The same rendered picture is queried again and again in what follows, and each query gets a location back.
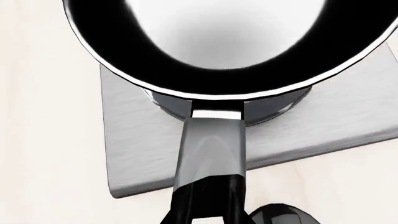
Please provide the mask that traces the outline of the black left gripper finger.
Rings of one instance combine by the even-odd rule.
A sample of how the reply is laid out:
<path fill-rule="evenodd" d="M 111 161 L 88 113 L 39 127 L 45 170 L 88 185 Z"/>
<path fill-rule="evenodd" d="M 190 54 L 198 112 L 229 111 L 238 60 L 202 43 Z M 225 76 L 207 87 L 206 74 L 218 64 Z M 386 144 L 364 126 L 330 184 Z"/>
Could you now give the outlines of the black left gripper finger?
<path fill-rule="evenodd" d="M 315 224 L 315 218 L 310 214 L 284 203 L 264 205 L 249 216 L 255 224 Z"/>

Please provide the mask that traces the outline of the black frying pan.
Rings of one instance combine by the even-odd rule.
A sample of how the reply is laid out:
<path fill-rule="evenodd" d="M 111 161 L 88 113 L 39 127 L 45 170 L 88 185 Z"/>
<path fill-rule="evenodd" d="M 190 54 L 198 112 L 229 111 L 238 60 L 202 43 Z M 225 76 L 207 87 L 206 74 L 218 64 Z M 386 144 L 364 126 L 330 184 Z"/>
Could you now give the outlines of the black frying pan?
<path fill-rule="evenodd" d="M 160 224 L 256 224 L 244 209 L 244 102 L 310 87 L 398 29 L 398 0 L 62 0 L 117 76 L 192 101 Z"/>

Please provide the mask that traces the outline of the grey rectangular board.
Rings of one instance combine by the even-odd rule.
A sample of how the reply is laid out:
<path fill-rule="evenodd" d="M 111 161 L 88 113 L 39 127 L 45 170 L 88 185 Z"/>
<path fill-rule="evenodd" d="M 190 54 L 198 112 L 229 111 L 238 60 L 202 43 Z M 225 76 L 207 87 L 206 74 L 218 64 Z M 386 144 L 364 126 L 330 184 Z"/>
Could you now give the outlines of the grey rectangular board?
<path fill-rule="evenodd" d="M 108 185 L 116 198 L 173 185 L 191 102 L 100 68 Z M 382 44 L 314 87 L 245 104 L 248 169 L 398 138 L 398 58 Z"/>

